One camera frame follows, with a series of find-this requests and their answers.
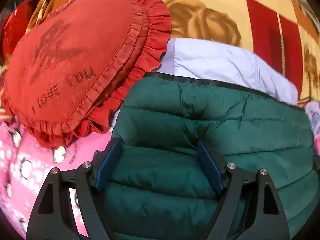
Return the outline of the orange red rose blanket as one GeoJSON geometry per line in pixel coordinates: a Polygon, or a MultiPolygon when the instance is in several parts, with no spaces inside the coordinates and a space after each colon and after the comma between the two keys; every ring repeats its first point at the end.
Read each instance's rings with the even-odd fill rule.
{"type": "MultiPolygon", "coordinates": [[[[70,0],[39,0],[27,30],[70,0]]],[[[197,38],[245,48],[298,90],[319,99],[319,22],[304,0],[162,0],[173,38],[197,38]]]]}

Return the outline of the pink penguin print quilt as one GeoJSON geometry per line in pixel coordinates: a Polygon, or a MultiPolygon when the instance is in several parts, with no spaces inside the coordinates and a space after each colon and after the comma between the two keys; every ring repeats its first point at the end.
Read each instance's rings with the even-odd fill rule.
{"type": "Polygon", "coordinates": [[[1,211],[21,237],[26,236],[30,214],[50,170],[78,168],[105,149],[111,132],[91,133],[71,146],[41,147],[19,123],[1,123],[1,211]]]}

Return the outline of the green quilted puffer jacket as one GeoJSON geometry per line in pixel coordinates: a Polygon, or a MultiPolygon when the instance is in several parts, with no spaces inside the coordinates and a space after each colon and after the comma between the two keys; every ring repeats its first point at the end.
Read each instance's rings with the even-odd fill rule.
{"type": "Polygon", "coordinates": [[[291,236],[319,202],[308,116],[257,90],[150,73],[128,92],[112,136],[123,153],[98,204],[117,239],[201,238],[218,199],[199,141],[239,168],[269,172],[291,236]]]}

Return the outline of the red clothes pile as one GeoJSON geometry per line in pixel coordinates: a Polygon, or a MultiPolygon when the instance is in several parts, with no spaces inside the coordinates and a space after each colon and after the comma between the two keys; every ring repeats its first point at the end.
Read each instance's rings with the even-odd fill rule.
{"type": "Polygon", "coordinates": [[[8,59],[25,34],[39,0],[24,0],[9,16],[1,20],[1,62],[8,59]]]}

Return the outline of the red heart ruffled pillow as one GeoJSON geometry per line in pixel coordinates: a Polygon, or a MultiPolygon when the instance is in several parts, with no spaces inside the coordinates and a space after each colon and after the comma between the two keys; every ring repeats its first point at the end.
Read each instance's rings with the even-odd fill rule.
{"type": "Polygon", "coordinates": [[[134,83],[160,67],[170,37],[162,0],[70,0],[19,40],[1,119],[50,149],[106,133],[134,83]]]}

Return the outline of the lilac folded garment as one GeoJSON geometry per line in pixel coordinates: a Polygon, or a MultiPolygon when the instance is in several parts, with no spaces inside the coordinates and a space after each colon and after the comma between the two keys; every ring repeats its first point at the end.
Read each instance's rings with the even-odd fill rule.
{"type": "Polygon", "coordinates": [[[172,38],[157,72],[240,85],[290,105],[298,101],[293,83],[259,56],[246,49],[218,42],[172,38]]]}

